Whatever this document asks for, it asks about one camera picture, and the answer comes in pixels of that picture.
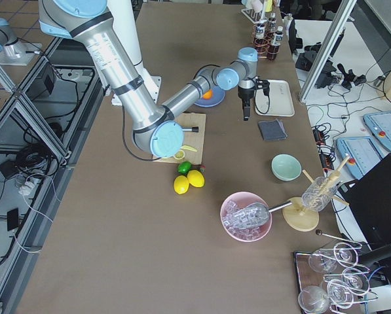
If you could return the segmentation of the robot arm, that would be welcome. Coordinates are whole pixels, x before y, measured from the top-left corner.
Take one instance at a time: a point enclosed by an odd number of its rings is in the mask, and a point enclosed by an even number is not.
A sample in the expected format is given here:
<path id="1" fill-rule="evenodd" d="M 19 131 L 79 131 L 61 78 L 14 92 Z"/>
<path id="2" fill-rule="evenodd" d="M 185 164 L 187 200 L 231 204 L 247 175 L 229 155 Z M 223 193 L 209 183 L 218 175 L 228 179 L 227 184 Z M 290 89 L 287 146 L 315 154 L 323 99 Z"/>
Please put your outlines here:
<path id="1" fill-rule="evenodd" d="M 153 156 L 168 158 L 180 150 L 184 132 L 175 118 L 214 86 L 237 87 L 243 104 L 250 104 L 246 94 L 255 85 L 258 61 L 254 48 L 240 49 L 228 67 L 201 68 L 192 81 L 158 106 L 144 82 L 149 75 L 141 65 L 129 1 L 40 1 L 39 22 L 42 32 L 85 46 L 134 122 L 134 144 Z"/>

